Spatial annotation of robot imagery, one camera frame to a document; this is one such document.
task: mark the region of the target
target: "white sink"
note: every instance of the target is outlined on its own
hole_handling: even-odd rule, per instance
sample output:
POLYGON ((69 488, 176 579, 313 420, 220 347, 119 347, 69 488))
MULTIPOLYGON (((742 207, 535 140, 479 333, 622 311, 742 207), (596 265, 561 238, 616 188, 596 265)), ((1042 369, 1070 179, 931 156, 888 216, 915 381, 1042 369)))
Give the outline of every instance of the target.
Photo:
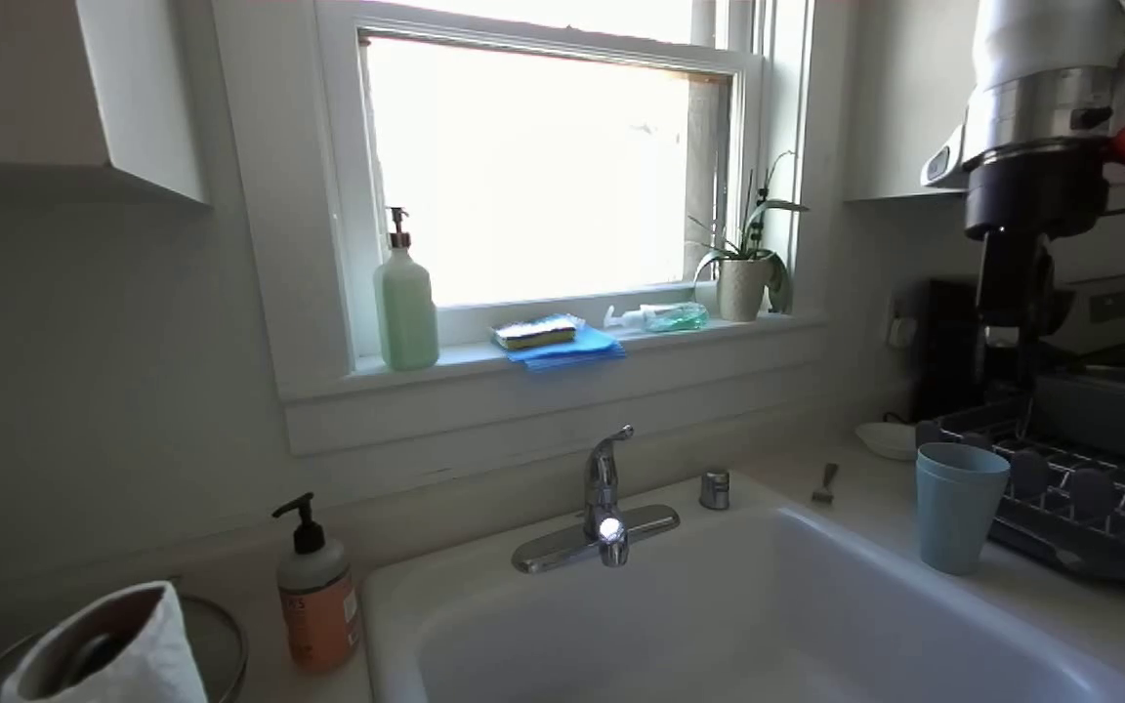
POLYGON ((366 579, 379 703, 1125 703, 1125 675, 747 476, 630 565, 521 575, 507 532, 366 579))

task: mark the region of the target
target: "green soap bottle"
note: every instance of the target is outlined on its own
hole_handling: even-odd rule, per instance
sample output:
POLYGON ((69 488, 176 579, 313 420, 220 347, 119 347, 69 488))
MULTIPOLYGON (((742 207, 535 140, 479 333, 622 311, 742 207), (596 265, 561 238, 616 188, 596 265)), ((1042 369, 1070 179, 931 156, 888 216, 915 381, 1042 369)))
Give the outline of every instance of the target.
POLYGON ((391 257, 376 269, 384 362, 391 369, 423 369, 436 362, 435 280, 411 257, 408 212, 391 207, 391 257))

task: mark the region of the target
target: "faucet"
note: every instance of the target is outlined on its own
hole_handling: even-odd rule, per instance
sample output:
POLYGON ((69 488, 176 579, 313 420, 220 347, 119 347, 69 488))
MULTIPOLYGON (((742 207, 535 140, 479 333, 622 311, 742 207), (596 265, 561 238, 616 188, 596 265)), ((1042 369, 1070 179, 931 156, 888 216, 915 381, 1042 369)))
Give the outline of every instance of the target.
POLYGON ((630 437, 634 437, 634 424, 622 424, 616 433, 602 437, 591 453, 587 533, 596 544, 596 553, 607 565, 630 562, 630 528, 616 516, 616 464, 612 464, 612 444, 630 437))
POLYGON ((681 510, 672 510, 668 502, 642 502, 634 510, 616 510, 612 444, 630 437, 634 424, 622 424, 591 449, 581 523, 521 544, 512 553, 516 571, 542 575, 591 549, 596 549, 607 565, 626 565, 634 537, 647 537, 681 523, 681 510))

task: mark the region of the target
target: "white wall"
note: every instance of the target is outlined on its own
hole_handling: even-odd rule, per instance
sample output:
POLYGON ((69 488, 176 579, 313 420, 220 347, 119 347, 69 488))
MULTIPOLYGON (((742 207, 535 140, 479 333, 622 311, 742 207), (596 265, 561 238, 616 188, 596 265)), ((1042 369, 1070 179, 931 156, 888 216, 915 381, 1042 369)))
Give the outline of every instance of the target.
MULTIPOLYGON (((474 480, 362 500, 361 471, 398 444, 296 460, 273 401, 271 347, 221 114, 207 2, 178 2, 197 35, 201 143, 215 201, 0 207, 0 580, 266 523, 296 488, 353 507, 362 562, 452 533, 561 510, 578 500, 581 449, 504 453, 474 480)), ((966 274, 978 247, 957 207, 895 220, 840 201, 844 49, 826 54, 815 225, 829 225, 832 351, 820 362, 716 385, 695 401, 766 401, 733 420, 655 433, 626 453, 630 483, 733 460, 794 416, 862 389, 895 389, 904 360, 880 347, 895 293, 924 274, 966 274)), ((1125 224, 1063 247, 1063 274, 1125 269, 1125 224)), ((634 401, 591 406, 622 416, 634 401)), ((462 457, 435 457, 436 476, 462 457)))

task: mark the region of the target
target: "orange soap bottle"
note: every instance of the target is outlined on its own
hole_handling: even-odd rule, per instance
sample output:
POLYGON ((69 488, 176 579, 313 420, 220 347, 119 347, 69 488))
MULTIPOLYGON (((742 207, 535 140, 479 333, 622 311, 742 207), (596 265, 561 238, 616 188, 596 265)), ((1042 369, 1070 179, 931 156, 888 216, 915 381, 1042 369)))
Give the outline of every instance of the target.
POLYGON ((313 492, 281 502, 296 510, 293 553, 277 565, 289 652, 301 673, 333 673, 361 649, 353 557, 313 518, 313 492))

